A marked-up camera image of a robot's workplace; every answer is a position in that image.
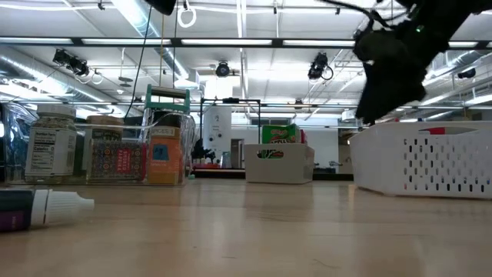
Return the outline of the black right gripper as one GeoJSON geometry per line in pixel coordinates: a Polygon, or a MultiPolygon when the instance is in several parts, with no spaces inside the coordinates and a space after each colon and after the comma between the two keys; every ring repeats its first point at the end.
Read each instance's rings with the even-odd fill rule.
{"type": "Polygon", "coordinates": [[[438,54],[438,30],[431,26],[366,28],[354,36],[353,53],[363,63],[366,82],[356,117],[364,124],[426,95],[422,85],[438,54]]]}

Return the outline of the green Apple Jacks cereal box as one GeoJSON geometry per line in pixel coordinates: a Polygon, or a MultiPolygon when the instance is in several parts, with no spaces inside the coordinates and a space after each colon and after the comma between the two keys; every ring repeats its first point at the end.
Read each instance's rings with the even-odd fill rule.
{"type": "MultiPolygon", "coordinates": [[[[291,144],[301,143],[302,134],[296,124],[290,125],[264,125],[261,133],[262,144],[291,144]]],[[[264,159],[280,159],[284,156],[281,150],[262,150],[260,157],[264,159]]]]}

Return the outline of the brown spice pouch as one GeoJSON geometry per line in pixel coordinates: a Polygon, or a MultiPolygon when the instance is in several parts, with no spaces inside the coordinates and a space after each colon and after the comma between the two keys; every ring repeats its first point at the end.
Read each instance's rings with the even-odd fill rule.
{"type": "Polygon", "coordinates": [[[151,129],[147,180],[152,185],[180,185],[181,130],[170,126],[151,129]]]}

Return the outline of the smoked paprika tin red lid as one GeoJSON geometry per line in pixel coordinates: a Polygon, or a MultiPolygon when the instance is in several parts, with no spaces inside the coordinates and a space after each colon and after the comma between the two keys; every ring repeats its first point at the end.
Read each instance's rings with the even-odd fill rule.
{"type": "Polygon", "coordinates": [[[142,142],[92,139],[87,180],[89,182],[142,182],[146,175],[147,148],[142,142]]]}

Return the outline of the spice jar with white lid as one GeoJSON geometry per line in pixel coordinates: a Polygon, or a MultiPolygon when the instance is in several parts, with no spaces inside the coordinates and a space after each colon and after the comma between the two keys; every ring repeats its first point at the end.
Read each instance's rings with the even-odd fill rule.
{"type": "Polygon", "coordinates": [[[72,176],[75,163],[76,110],[68,105],[42,104],[30,128],[25,181],[62,184],[72,176]]]}

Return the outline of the small purple dropper bottle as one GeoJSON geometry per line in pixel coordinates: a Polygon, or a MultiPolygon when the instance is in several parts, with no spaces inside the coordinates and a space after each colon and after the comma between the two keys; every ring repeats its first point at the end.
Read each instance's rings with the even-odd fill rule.
{"type": "Polygon", "coordinates": [[[0,232],[64,225],[92,212],[94,199],[53,189],[0,189],[0,232]]]}

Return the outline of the white perforated basket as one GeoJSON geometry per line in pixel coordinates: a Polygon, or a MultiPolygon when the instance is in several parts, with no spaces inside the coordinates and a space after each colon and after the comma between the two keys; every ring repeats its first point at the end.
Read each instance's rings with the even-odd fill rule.
{"type": "Polygon", "coordinates": [[[355,184],[386,195],[492,199],[492,122],[392,122],[350,139],[355,184]],[[420,135],[445,127],[445,135],[420,135]]]}

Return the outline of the white cabinet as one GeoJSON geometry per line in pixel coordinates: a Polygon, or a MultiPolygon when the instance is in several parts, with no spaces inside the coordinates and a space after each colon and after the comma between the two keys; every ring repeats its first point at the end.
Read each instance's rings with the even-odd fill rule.
{"type": "Polygon", "coordinates": [[[338,162],[338,132],[330,128],[305,130],[308,145],[314,150],[314,162],[319,168],[328,168],[330,162],[338,162]]]}

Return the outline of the white column machine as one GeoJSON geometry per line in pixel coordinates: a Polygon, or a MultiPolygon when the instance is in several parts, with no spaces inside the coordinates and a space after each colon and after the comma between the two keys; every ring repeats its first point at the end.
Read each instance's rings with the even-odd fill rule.
{"type": "Polygon", "coordinates": [[[231,108],[212,106],[204,114],[203,146],[216,156],[231,151],[231,108]]]}

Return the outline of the clear glass container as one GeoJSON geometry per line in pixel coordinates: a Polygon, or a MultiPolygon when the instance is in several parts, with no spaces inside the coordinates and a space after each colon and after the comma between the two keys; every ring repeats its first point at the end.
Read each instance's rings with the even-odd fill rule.
{"type": "MultiPolygon", "coordinates": [[[[114,128],[122,129],[123,142],[142,142],[147,145],[148,155],[147,155],[147,165],[146,165],[146,175],[142,182],[135,181],[120,181],[120,182],[89,182],[87,177],[79,178],[73,176],[62,184],[38,184],[38,183],[27,183],[25,181],[25,167],[26,158],[28,152],[28,141],[30,128],[32,123],[38,119],[37,109],[32,112],[27,110],[25,107],[9,103],[4,104],[3,108],[3,127],[4,127],[4,137],[3,145],[4,150],[4,161],[5,161],[5,181],[9,184],[26,184],[26,185],[91,185],[91,184],[101,184],[101,185],[152,185],[148,183],[148,163],[149,163],[149,144],[151,129],[157,126],[143,126],[142,118],[127,118],[123,119],[123,125],[114,125],[114,128]]],[[[87,123],[86,118],[75,119],[75,127],[77,132],[85,132],[86,128],[91,127],[87,123]]],[[[186,167],[190,159],[191,149],[194,143],[194,119],[190,115],[184,117],[184,123],[180,127],[181,130],[181,154],[182,154],[182,173],[181,173],[181,184],[185,183],[186,167]]],[[[156,186],[179,186],[179,185],[156,185],[156,186]]]]}

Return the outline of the silver ventilation duct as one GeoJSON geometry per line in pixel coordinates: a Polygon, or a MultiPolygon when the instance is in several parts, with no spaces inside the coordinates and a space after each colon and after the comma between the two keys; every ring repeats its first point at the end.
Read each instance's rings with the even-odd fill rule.
{"type": "Polygon", "coordinates": [[[0,101],[75,102],[90,113],[123,117],[117,100],[97,89],[103,77],[98,72],[79,77],[63,65],[50,66],[11,47],[0,46],[0,101]]]}
{"type": "Polygon", "coordinates": [[[492,66],[492,50],[451,50],[438,54],[427,67],[423,81],[426,96],[421,105],[433,105],[449,97],[456,89],[486,78],[492,66]],[[475,68],[474,78],[459,79],[457,73],[475,68]]]}

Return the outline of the black rectangular stand frame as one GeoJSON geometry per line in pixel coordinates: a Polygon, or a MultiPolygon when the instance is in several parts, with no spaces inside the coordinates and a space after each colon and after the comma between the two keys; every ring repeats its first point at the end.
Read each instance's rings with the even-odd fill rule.
{"type": "Polygon", "coordinates": [[[203,125],[204,125],[204,104],[210,102],[210,107],[215,106],[217,102],[220,104],[228,104],[231,106],[239,106],[240,104],[246,104],[251,111],[255,111],[258,118],[261,119],[261,100],[260,99],[249,99],[249,98],[200,98],[199,102],[199,138],[203,138],[203,125]]]}

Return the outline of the black overhead frame beam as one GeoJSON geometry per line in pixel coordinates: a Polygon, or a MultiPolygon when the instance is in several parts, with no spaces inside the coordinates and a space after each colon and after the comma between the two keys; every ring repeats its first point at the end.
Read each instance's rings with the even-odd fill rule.
{"type": "Polygon", "coordinates": [[[335,48],[351,49],[349,39],[289,39],[289,38],[56,38],[0,36],[0,45],[39,45],[73,47],[153,47],[172,48],[335,48]]]}

